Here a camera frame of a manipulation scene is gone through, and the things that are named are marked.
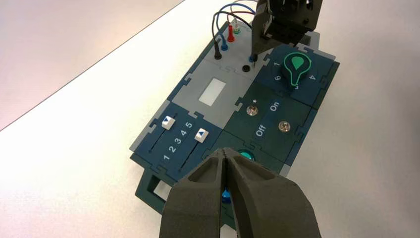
black wire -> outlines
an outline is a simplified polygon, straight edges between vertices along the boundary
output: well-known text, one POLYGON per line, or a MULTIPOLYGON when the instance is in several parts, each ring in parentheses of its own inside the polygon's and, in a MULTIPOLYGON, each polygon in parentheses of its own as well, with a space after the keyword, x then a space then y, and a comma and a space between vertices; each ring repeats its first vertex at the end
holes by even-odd
MULTIPOLYGON (((247 13, 247 14, 252 14, 252 15, 255 15, 254 13, 252 13, 252 12, 250 12, 250 11, 232 11, 232 13, 247 13)), ((226 18, 227 18, 227 22, 228 23, 231 23, 230 22, 230 20, 229 20, 229 15, 226 15, 226 18)))
MULTIPOLYGON (((214 19, 216 18, 216 16, 217 15, 219 15, 219 14, 221 14, 221 13, 224 13, 224 14, 228 14, 228 15, 231 15, 231 16, 233 16, 233 17, 236 17, 237 19, 239 19, 239 20, 241 20, 243 23, 245 23, 250 29, 252 29, 252 26, 246 21, 246 20, 244 20, 244 19, 242 19, 241 17, 239 17, 239 16, 237 16, 237 15, 235 15, 235 14, 233 14, 232 12, 227 12, 227 11, 218 11, 218 12, 216 12, 214 15, 213 15, 213 21, 211 22, 211 33, 213 34, 213 40, 214 40, 214 43, 215 44, 217 44, 217 41, 216 41, 216 36, 215 36, 215 34, 214 34, 214 19)), ((218 31, 220 31, 220 28, 219 28, 219 24, 218 24, 218 22, 216 22, 216 27, 217 27, 217 29, 218 29, 218 31)))

blue wire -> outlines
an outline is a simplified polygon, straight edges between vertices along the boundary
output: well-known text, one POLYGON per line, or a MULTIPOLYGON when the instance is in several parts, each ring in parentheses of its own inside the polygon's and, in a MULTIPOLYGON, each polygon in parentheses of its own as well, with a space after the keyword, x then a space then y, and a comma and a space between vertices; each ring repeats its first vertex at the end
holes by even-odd
MULTIPOLYGON (((255 14, 255 11, 252 8, 250 8, 249 6, 247 6, 245 4, 241 4, 241 3, 230 3, 230 4, 227 4, 227 5, 223 6, 220 9, 220 11, 222 11, 225 8, 227 8, 228 6, 243 6, 244 8, 248 9, 253 14, 255 14)), ((225 38, 223 36, 223 32, 220 32, 220 28, 219 28, 219 15, 220 15, 220 13, 217 15, 217 18, 216 18, 216 27, 217 27, 217 30, 219 32, 220 37, 222 38, 222 44, 226 45, 226 40, 225 40, 225 38)))

gray panel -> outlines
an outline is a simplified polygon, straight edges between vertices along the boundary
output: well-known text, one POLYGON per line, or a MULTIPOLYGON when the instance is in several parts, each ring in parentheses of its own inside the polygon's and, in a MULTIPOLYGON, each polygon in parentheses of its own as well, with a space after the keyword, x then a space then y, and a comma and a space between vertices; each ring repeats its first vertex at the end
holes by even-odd
MULTIPOLYGON (((255 68, 253 68, 252 63, 249 62, 249 56, 251 55, 251 30, 241 22, 238 22, 238 25, 239 28, 241 28, 241 32, 239 34, 234 34, 234 42, 227 42, 227 45, 229 46, 228 50, 220 50, 222 58, 216 60, 214 58, 214 48, 212 48, 204 59, 219 65, 222 69, 233 70, 236 73, 248 78, 249 80, 254 80, 263 65, 266 65, 268 62, 264 61, 264 58, 266 55, 271 53, 272 49, 259 54, 255 68), (251 66, 251 71, 242 71, 242 66, 245 64, 251 66)), ((224 31, 223 35, 227 39, 228 29, 224 31)))
POLYGON ((335 60, 335 56, 330 55, 328 53, 325 53, 323 51, 319 50, 319 39, 320 39, 320 34, 318 32, 315 31, 309 31, 306 33, 307 36, 311 37, 311 41, 309 43, 309 45, 304 45, 301 43, 298 43, 296 46, 298 47, 298 49, 302 52, 308 52, 307 50, 305 50, 305 48, 310 48, 314 51, 315 54, 323 56, 325 58, 331 59, 331 60, 335 60))
POLYGON ((160 115, 162 115, 163 111, 165 111, 166 107, 169 105, 170 101, 165 100, 162 105, 159 107, 159 109, 156 111, 155 115, 152 117, 152 119, 147 123, 145 128, 142 130, 139 136, 137 136, 136 140, 134 140, 133 144, 130 146, 130 150, 134 152, 134 150, 139 146, 140 142, 144 139, 147 133, 152 133, 155 129, 156 125, 153 125, 152 127, 149 127, 150 124, 153 122, 154 119, 158 119, 160 115))
POLYGON ((288 166, 287 164, 284 164, 283 167, 281 168, 280 175, 283 177, 287 177, 287 175, 289 174, 289 171, 290 171, 290 166, 288 166))
POLYGON ((205 120, 222 129, 233 112, 240 109, 241 105, 235 104, 240 97, 245 95, 252 83, 251 80, 234 71, 221 70, 218 65, 205 59, 193 73, 186 77, 188 78, 191 79, 190 82, 179 90, 172 102, 188 110, 191 116, 196 117, 194 112, 202 114, 205 120), (213 105, 208 106, 198 99, 213 78, 217 78, 226 85, 213 105))

green knob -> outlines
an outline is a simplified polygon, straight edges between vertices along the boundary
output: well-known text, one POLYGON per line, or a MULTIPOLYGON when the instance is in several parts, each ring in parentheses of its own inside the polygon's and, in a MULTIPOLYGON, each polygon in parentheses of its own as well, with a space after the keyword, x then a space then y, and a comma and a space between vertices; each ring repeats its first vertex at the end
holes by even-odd
POLYGON ((284 58, 281 73, 290 81, 290 86, 296 87, 299 80, 311 69, 312 60, 304 53, 293 52, 284 58))

white table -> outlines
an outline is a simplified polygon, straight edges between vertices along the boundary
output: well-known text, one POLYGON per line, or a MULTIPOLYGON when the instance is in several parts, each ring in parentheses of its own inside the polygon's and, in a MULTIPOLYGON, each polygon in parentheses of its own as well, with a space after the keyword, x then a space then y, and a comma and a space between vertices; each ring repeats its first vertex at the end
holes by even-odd
MULTIPOLYGON (((2 237, 158 237, 128 148, 227 2, 185 1, 0 132, 2 237)), ((341 66, 288 178, 324 238, 420 234, 419 7, 323 3, 320 49, 341 66)))

